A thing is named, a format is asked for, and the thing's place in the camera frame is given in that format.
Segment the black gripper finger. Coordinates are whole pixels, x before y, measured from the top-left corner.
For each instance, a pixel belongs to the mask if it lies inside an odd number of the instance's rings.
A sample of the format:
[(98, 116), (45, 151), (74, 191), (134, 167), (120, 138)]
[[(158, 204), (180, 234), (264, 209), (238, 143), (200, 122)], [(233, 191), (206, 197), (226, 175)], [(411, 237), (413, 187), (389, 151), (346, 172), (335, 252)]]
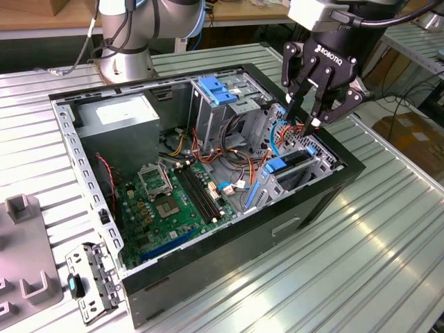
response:
[(348, 88), (345, 91), (344, 100), (338, 106), (333, 107), (337, 92), (340, 91), (339, 88), (332, 89), (332, 82), (336, 77), (339, 75), (336, 75), (332, 67), (326, 67), (321, 74), (314, 105), (302, 129), (302, 136), (311, 135), (322, 125), (331, 124), (344, 118), (371, 97), (371, 93), (365, 88), (360, 78), (355, 75), (353, 81), (345, 82), (341, 79), (341, 83), (347, 83)]
[(308, 79), (317, 65), (316, 55), (308, 53), (305, 56), (303, 43), (287, 42), (284, 45), (281, 82), (290, 98), (287, 121), (296, 121), (305, 95), (311, 89)]

